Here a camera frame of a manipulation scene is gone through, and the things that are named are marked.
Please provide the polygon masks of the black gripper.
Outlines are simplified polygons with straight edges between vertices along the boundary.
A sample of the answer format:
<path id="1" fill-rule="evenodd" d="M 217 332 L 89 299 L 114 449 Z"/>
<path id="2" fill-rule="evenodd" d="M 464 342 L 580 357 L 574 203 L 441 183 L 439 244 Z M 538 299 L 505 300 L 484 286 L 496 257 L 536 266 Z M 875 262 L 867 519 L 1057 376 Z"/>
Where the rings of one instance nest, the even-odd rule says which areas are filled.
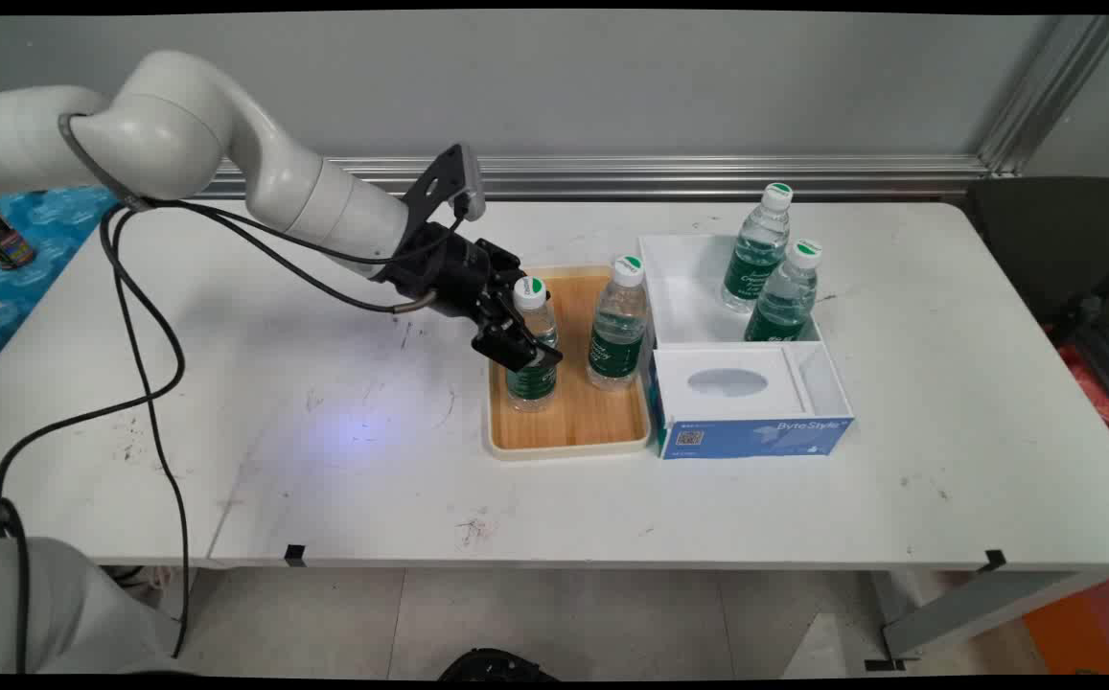
<path id="1" fill-rule="evenodd" d="M 513 307 L 515 284 L 526 276 L 518 255 L 492 241 L 468 241 L 436 222 L 406 230 L 383 268 L 384 282 L 409 298 L 389 313 L 435 310 L 472 319 L 471 345 L 482 357 L 505 371 L 554 371 L 562 351 L 537 339 Z"/>

